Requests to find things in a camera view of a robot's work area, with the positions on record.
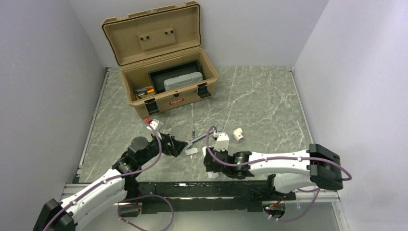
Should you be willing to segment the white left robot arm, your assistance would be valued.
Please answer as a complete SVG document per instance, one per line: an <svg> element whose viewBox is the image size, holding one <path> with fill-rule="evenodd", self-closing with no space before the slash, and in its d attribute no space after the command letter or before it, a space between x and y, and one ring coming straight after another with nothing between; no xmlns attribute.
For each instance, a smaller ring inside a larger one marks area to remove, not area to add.
<svg viewBox="0 0 408 231"><path fill-rule="evenodd" d="M34 225L35 231L79 231L111 205L132 202L140 194L137 176L142 166L161 154L178 157L189 143L159 133L152 140L136 137L111 169L86 188L61 201L46 202Z"/></svg>

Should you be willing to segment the white remote battery cover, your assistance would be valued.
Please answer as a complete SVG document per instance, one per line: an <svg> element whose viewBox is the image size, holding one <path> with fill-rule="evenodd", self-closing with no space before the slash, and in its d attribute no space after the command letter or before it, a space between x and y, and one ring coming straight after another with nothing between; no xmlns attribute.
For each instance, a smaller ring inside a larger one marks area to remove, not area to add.
<svg viewBox="0 0 408 231"><path fill-rule="evenodd" d="M198 153L197 148L190 148L190 149L185 150L185 155L186 156L193 155L193 154L196 154L196 153Z"/></svg>

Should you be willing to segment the white remote control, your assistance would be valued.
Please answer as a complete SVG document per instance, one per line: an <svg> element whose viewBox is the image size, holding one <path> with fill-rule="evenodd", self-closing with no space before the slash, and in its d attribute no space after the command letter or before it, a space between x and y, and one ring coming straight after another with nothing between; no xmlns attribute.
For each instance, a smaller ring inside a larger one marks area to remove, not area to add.
<svg viewBox="0 0 408 231"><path fill-rule="evenodd" d="M206 155L206 147L203 147L203 148L202 148L202 153L203 153L203 157L205 157L205 155ZM212 172L212 171L207 172L207 175L208 175L208 178L209 178L209 179L212 179L212 180L214 180L214 179L216 179L216 178L219 177L219 173L215 173L215 172Z"/></svg>

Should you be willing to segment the white pipe elbow fitting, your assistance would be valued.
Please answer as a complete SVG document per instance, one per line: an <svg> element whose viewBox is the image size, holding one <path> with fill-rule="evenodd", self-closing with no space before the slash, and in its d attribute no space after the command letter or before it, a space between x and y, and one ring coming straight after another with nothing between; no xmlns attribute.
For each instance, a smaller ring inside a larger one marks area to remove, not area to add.
<svg viewBox="0 0 408 231"><path fill-rule="evenodd" d="M233 131L233 136L237 142L242 142L244 139L243 130L241 128L237 128Z"/></svg>

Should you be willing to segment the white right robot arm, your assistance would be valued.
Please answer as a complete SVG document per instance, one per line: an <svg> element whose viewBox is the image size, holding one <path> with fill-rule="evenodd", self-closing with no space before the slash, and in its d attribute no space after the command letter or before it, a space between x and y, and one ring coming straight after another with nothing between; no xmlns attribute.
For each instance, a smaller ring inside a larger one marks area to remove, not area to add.
<svg viewBox="0 0 408 231"><path fill-rule="evenodd" d="M265 186L266 196L276 200L283 193L309 186L338 191L343 189L339 155L320 144L310 144L308 149L263 154L241 151L229 154L217 152L212 147L203 148L204 166L207 172L223 173L232 179L243 180L259 175L273 176L273 182Z"/></svg>

